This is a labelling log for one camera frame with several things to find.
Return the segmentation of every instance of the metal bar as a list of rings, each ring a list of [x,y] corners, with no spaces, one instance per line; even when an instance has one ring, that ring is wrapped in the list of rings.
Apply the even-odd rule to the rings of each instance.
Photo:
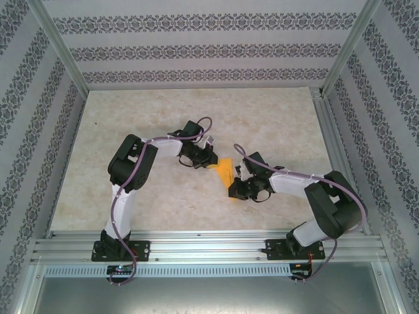
[[[260,277],[290,276],[289,264],[241,264],[241,265],[139,265],[135,277]],[[47,278],[103,278],[107,276],[105,265],[47,266]]]
[[[329,95],[333,85],[335,85],[335,82],[340,75],[340,72],[342,72],[343,67],[348,61],[352,51],[354,51],[358,40],[361,38],[364,29],[369,23],[369,20],[373,17],[373,14],[378,8],[380,2],[380,0],[367,0],[364,4],[361,12],[358,14],[354,26],[345,40],[345,43],[340,49],[332,68],[326,76],[325,82],[322,86],[323,95]]]
[[[29,0],[27,3],[31,8],[32,13],[35,15],[36,19],[42,26],[43,31],[45,32],[55,51],[57,52],[57,55],[60,57],[62,63],[67,69],[71,79],[79,89],[83,99],[86,100],[87,95],[89,94],[88,85],[76,64],[76,61],[73,59],[70,50],[62,39],[54,21],[48,14],[48,11],[43,4],[43,0]]]
[[[389,262],[371,262],[387,314],[407,314]]]
[[[275,264],[289,261],[268,261],[261,252],[265,240],[285,238],[287,232],[132,232],[132,240],[151,242],[150,259],[145,264]],[[31,263],[42,264],[95,264],[90,261],[93,243],[100,238],[98,232],[54,233],[51,239],[39,239]],[[324,241],[326,255],[333,248],[332,241]],[[387,260],[380,236],[350,234],[338,241],[332,262],[370,262]]]
[[[32,314],[38,300],[44,278],[45,265],[29,265],[24,285],[20,291],[18,304],[13,313],[15,314]]]
[[[333,119],[329,100],[327,97],[323,98],[320,95],[318,88],[311,88],[310,93],[312,94],[314,108],[319,120],[321,134],[323,135],[323,140],[325,142],[332,169],[341,172],[354,190],[357,190],[348,158],[345,154],[342,141],[338,136],[339,132],[337,130],[335,119]],[[364,225],[363,232],[366,235],[371,235],[368,224]]]

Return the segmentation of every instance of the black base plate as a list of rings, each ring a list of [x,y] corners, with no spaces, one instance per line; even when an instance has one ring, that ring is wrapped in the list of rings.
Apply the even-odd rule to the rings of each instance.
[[[266,249],[262,252],[266,253],[268,260],[308,260],[310,252],[313,260],[324,260],[326,257],[321,241],[314,242],[299,251],[297,255],[293,255],[287,248],[286,239],[267,239],[265,245]]]
[[[134,252],[137,262],[148,262],[150,255],[150,241],[129,241],[128,247]],[[125,254],[124,258],[117,258],[112,254],[106,254],[106,249],[103,251],[103,242],[96,241],[93,245],[92,261],[93,262],[131,262],[132,257]]]

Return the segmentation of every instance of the yellow object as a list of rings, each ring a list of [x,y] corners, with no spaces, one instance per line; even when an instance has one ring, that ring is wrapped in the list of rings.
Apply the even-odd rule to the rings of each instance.
[[[216,167],[225,188],[233,184],[233,161],[231,158],[220,159]]]

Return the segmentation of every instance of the robotic arm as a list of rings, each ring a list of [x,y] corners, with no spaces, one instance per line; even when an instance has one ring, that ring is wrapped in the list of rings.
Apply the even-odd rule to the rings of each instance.
[[[119,236],[123,238],[125,243],[130,240],[130,221],[134,201],[138,190],[145,184],[153,162],[156,159],[178,156],[179,162],[181,157],[187,157],[192,164],[188,167],[198,169],[199,167],[207,167],[218,163],[218,157],[213,152],[212,137],[207,137],[204,141],[192,141],[184,139],[186,137],[194,137],[204,132],[204,129],[193,121],[188,121],[183,130],[177,130],[169,133],[167,139],[159,139],[152,141],[147,145],[141,161],[141,167],[138,167],[132,180],[123,188],[118,195],[121,186],[127,181],[133,173],[136,161],[139,158],[146,139],[140,139],[135,135],[128,135],[119,147],[117,153],[112,158],[108,166],[108,173],[111,175],[112,182],[112,200],[118,198],[114,208],[114,224],[118,230]],[[113,228],[111,215],[109,215],[108,223],[101,232],[100,241],[95,242],[93,261],[106,260],[129,260],[126,249],[118,240],[118,236]]]
[[[258,152],[249,158],[268,165]],[[240,177],[234,178],[228,189],[228,196],[239,200],[258,201],[259,192],[265,190],[269,197],[273,193],[288,193],[308,199],[314,219],[291,230],[287,234],[286,245],[273,248],[272,252],[279,259],[288,259],[286,256],[307,256],[306,252],[311,245],[327,238],[337,239],[362,221],[358,204],[341,189],[311,177],[303,179],[283,167],[277,166],[274,169],[281,172],[271,171],[249,159],[243,159],[240,166],[236,167]],[[356,196],[348,181],[338,171],[316,177],[333,181]]]

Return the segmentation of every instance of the wall panel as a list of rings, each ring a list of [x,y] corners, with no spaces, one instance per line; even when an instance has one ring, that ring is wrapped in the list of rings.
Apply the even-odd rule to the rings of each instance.
[[[92,90],[320,87],[364,0],[45,1]]]
[[[44,237],[84,100],[27,3],[0,1],[0,313]]]
[[[408,313],[419,313],[418,5],[381,2],[328,95]]]

